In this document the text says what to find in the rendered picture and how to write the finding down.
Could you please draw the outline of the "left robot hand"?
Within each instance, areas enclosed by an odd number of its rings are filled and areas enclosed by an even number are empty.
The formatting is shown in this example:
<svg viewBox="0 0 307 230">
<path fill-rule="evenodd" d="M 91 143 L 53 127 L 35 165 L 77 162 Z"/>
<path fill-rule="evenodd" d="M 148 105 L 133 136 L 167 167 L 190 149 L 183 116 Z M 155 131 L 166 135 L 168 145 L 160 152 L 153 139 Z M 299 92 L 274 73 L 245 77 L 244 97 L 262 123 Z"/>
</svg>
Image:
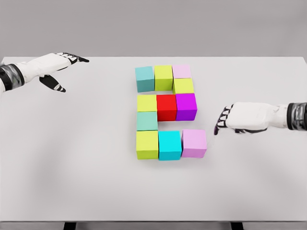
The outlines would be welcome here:
<svg viewBox="0 0 307 230">
<path fill-rule="evenodd" d="M 34 75 L 39 77 L 39 81 L 43 85 L 54 91 L 66 92 L 66 89 L 51 74 L 66 69 L 77 62 L 88 63 L 89 60 L 74 54 L 60 52 L 37 57 L 28 62 L 28 65 L 31 66 Z"/>
</svg>

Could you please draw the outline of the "teal cube block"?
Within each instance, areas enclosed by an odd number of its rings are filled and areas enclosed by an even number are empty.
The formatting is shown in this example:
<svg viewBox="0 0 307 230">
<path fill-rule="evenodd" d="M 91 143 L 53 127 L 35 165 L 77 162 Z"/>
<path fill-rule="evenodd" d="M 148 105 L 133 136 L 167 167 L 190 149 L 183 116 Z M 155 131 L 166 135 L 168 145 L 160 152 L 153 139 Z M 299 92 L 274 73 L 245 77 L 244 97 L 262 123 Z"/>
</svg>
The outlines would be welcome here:
<svg viewBox="0 0 307 230">
<path fill-rule="evenodd" d="M 158 130 L 157 112 L 138 112 L 137 131 Z"/>
<path fill-rule="evenodd" d="M 154 71 L 152 66 L 135 68 L 137 92 L 154 91 Z"/>
</svg>

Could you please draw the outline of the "purple cube block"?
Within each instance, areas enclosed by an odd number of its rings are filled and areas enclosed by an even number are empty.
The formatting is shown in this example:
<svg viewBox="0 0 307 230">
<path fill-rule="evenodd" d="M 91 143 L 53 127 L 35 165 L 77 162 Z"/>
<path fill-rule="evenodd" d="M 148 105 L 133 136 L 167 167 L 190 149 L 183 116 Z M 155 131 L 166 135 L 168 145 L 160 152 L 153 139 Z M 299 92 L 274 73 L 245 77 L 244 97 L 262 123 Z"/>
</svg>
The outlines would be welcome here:
<svg viewBox="0 0 307 230">
<path fill-rule="evenodd" d="M 176 121 L 194 121 L 197 114 L 197 103 L 194 93 L 176 94 Z"/>
</svg>

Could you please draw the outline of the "cyan cube block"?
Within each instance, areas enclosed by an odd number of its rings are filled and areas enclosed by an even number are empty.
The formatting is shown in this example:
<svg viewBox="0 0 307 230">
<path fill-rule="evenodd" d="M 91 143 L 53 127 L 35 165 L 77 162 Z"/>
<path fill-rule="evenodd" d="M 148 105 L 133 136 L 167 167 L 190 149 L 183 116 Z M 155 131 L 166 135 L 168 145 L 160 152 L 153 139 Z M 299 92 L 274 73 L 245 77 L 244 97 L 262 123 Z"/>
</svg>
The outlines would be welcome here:
<svg viewBox="0 0 307 230">
<path fill-rule="evenodd" d="M 178 130 L 158 131 L 159 160 L 175 161 L 181 158 L 182 145 Z"/>
</svg>

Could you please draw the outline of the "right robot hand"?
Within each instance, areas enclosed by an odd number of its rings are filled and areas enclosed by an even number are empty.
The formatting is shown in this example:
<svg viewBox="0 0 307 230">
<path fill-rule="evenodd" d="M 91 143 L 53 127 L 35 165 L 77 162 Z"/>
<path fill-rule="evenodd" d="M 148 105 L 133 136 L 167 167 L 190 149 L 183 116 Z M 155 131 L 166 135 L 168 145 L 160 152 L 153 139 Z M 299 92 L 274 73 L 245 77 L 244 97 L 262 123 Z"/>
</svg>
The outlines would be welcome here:
<svg viewBox="0 0 307 230">
<path fill-rule="evenodd" d="M 267 103 L 236 102 L 226 106 L 218 117 L 213 134 L 229 128 L 235 133 L 259 133 L 268 129 L 273 106 Z"/>
</svg>

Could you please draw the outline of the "yellow-green cube block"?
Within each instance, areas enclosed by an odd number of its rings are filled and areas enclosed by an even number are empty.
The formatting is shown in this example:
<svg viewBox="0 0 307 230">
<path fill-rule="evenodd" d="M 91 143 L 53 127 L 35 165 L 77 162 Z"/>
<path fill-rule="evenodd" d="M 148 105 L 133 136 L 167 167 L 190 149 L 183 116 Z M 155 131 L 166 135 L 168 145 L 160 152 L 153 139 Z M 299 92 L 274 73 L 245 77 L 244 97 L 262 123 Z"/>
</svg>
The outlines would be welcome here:
<svg viewBox="0 0 307 230">
<path fill-rule="evenodd" d="M 154 67 L 156 91 L 172 91 L 173 71 L 171 65 L 157 65 Z"/>
<path fill-rule="evenodd" d="M 138 95 L 137 112 L 157 112 L 156 95 Z"/>
<path fill-rule="evenodd" d="M 173 81 L 173 94 L 194 93 L 192 78 L 175 78 Z"/>
<path fill-rule="evenodd" d="M 149 160 L 159 158 L 158 131 L 136 132 L 137 159 Z"/>
</svg>

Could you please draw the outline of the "red cube block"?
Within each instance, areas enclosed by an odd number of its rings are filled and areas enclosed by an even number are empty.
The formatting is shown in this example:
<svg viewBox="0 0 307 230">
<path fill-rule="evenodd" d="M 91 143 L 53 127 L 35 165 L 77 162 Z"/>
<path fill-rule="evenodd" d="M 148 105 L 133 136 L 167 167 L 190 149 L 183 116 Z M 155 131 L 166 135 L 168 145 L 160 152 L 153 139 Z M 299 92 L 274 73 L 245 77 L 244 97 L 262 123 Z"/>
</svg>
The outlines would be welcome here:
<svg viewBox="0 0 307 230">
<path fill-rule="evenodd" d="M 174 94 L 157 95 L 157 120 L 175 121 L 177 116 L 177 102 Z"/>
</svg>

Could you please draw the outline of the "light pink cube block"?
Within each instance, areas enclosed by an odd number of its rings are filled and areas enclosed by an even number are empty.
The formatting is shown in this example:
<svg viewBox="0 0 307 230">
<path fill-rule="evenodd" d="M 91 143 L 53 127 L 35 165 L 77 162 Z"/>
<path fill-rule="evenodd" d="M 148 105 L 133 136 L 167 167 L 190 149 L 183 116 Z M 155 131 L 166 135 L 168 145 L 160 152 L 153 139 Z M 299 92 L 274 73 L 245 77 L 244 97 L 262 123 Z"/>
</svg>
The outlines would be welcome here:
<svg viewBox="0 0 307 230">
<path fill-rule="evenodd" d="M 191 78 L 190 65 L 172 65 L 174 79 Z"/>
<path fill-rule="evenodd" d="M 206 131 L 204 129 L 182 130 L 183 158 L 203 158 L 207 151 Z"/>
</svg>

